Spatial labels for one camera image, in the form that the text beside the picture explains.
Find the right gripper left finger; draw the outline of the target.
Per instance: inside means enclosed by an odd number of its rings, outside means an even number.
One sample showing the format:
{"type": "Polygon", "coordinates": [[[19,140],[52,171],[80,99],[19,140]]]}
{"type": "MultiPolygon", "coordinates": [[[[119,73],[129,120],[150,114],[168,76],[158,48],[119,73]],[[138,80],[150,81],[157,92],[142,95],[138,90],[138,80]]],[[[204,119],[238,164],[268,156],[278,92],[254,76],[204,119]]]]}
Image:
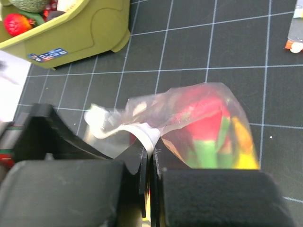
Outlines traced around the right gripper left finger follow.
{"type": "Polygon", "coordinates": [[[113,160],[22,161],[0,187],[3,227],[139,227],[148,154],[135,142],[113,160]]]}

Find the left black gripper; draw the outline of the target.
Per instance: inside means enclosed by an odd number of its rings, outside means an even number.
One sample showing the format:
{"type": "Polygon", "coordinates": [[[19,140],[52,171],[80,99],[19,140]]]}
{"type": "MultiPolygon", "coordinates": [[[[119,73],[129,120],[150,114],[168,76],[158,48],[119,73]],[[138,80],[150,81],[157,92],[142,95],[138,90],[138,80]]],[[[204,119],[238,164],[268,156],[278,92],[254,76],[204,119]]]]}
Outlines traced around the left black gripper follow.
{"type": "Polygon", "coordinates": [[[47,153],[54,159],[105,159],[75,135],[49,104],[34,104],[14,122],[0,122],[0,166],[10,170],[14,160],[43,160],[47,153]]]}

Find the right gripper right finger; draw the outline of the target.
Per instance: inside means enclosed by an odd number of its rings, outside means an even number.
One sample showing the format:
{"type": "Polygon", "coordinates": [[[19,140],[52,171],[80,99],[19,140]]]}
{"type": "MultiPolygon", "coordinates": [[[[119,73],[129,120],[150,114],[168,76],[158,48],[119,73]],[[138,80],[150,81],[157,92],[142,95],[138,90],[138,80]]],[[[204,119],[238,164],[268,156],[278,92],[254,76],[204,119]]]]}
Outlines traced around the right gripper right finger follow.
{"type": "Polygon", "coordinates": [[[273,178],[260,170],[192,169],[159,140],[151,158],[153,227],[293,227],[273,178]]]}

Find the dotted zip top bag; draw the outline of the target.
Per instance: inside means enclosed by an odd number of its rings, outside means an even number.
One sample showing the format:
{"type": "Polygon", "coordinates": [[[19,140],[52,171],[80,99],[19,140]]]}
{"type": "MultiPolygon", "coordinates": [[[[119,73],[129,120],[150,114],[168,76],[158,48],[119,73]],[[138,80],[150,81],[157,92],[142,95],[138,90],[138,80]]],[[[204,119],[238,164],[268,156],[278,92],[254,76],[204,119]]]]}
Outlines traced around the dotted zip top bag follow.
{"type": "Polygon", "coordinates": [[[145,147],[149,154],[155,150],[158,140],[183,163],[190,168],[232,169],[238,157],[237,139],[234,132],[232,117],[239,120],[250,129],[246,113],[242,106],[223,83],[200,83],[187,87],[171,88],[164,93],[131,97],[124,110],[108,110],[102,106],[92,104],[84,115],[88,125],[86,139],[103,140],[119,132],[126,131],[134,135],[145,147]],[[174,123],[177,114],[178,99],[188,89],[211,88],[218,92],[231,114],[232,147],[230,152],[206,151],[196,154],[189,147],[189,136],[183,131],[186,123],[174,123]]]}

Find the yellow banana bunch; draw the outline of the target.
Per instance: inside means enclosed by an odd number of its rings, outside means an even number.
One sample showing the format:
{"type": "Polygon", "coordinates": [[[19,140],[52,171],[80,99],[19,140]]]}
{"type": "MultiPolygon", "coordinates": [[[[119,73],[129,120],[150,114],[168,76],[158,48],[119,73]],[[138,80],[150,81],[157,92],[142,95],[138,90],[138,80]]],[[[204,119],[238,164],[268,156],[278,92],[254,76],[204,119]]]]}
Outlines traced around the yellow banana bunch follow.
{"type": "Polygon", "coordinates": [[[232,117],[234,132],[237,139],[238,157],[235,160],[236,169],[259,169],[258,159],[250,129],[239,120],[232,117]]]}

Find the pink dragon fruit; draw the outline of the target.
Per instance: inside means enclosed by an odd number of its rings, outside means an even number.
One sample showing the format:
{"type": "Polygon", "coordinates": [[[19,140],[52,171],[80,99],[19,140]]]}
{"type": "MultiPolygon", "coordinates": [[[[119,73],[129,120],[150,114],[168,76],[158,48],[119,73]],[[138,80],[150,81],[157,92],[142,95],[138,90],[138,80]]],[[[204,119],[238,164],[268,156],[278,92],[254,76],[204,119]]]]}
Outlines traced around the pink dragon fruit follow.
{"type": "Polygon", "coordinates": [[[218,92],[211,88],[188,89],[178,99],[173,122],[186,123],[189,147],[196,153],[230,152],[231,114],[218,92]]]}

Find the orange blue zipper bag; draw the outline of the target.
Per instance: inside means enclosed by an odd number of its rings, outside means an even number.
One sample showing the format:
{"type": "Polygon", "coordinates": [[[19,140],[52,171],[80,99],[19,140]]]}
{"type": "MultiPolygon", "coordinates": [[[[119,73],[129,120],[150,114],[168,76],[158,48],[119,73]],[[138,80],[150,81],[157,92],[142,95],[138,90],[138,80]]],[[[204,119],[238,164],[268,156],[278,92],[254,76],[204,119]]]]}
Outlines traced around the orange blue zipper bag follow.
{"type": "Polygon", "coordinates": [[[293,18],[289,27],[285,49],[292,53],[303,51],[303,1],[297,0],[293,18]]]}

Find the olive green plastic bin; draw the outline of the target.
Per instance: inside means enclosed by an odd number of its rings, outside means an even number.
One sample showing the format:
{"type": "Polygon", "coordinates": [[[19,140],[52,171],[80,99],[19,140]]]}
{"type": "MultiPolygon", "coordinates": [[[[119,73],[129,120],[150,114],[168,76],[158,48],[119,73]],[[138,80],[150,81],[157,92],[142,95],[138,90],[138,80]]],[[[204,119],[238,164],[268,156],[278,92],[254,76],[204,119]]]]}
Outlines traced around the olive green plastic bin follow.
{"type": "Polygon", "coordinates": [[[53,69],[123,49],[130,38],[129,16],[128,0],[83,0],[65,14],[16,37],[1,25],[0,49],[53,69]]]}

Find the green melon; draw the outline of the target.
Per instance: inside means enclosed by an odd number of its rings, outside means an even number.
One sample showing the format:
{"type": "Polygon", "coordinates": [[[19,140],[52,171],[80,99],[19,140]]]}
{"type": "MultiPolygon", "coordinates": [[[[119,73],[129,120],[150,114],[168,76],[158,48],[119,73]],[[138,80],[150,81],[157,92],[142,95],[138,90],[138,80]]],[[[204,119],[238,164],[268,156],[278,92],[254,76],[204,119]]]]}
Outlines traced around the green melon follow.
{"type": "Polygon", "coordinates": [[[20,10],[39,13],[50,4],[50,0],[9,0],[9,2],[20,10]]]}

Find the purple grapes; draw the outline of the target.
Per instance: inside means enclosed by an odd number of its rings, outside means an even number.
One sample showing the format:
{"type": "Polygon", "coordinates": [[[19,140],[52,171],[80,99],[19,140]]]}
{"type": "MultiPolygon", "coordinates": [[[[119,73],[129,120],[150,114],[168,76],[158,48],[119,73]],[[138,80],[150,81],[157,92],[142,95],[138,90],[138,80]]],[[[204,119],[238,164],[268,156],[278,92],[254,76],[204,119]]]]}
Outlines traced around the purple grapes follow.
{"type": "Polygon", "coordinates": [[[46,18],[50,12],[57,10],[57,3],[58,0],[51,0],[50,3],[45,6],[45,9],[43,10],[44,18],[46,18]]]}

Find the black grid mat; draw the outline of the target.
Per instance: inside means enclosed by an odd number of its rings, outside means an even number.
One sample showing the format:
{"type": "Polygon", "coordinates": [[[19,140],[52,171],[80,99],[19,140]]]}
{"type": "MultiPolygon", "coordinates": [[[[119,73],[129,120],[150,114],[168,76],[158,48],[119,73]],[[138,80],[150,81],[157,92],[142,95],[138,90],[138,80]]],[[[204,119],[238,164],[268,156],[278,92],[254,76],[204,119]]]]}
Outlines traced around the black grid mat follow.
{"type": "Polygon", "coordinates": [[[285,49],[294,0],[133,0],[130,43],[56,70],[32,66],[16,109],[53,104],[83,136],[92,103],[221,82],[245,110],[261,168],[303,224],[303,55],[285,49]]]}

